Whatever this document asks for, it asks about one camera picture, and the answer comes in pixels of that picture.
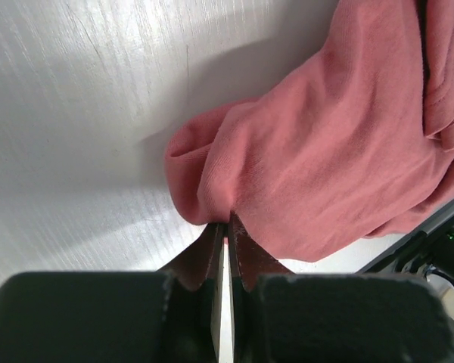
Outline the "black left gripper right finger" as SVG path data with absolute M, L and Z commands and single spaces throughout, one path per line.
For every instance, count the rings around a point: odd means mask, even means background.
M 407 274 L 296 274 L 228 224 L 236 362 L 454 362 L 454 324 Z

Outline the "pink t shirt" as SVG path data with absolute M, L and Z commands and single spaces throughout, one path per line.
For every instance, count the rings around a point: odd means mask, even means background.
M 165 155 L 188 222 L 315 262 L 454 198 L 454 1 L 341 1 L 321 50 L 259 98 L 188 121 Z

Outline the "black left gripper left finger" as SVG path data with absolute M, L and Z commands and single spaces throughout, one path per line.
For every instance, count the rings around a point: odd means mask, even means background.
M 31 271 L 0 286 L 0 362 L 215 362 L 224 227 L 158 271 Z

